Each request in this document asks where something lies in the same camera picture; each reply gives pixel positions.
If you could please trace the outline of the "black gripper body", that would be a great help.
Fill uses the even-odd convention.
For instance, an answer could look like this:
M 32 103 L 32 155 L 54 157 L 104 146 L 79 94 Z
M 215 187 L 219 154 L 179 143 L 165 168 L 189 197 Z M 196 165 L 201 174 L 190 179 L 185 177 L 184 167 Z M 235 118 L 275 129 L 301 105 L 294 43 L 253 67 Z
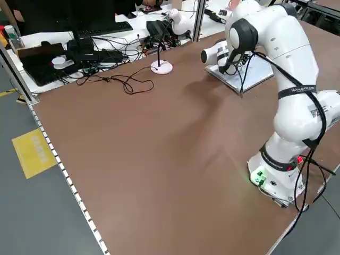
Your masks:
M 245 52 L 244 54 L 240 55 L 239 60 L 236 61 L 236 66 L 245 66 L 251 56 L 252 53 L 250 52 Z

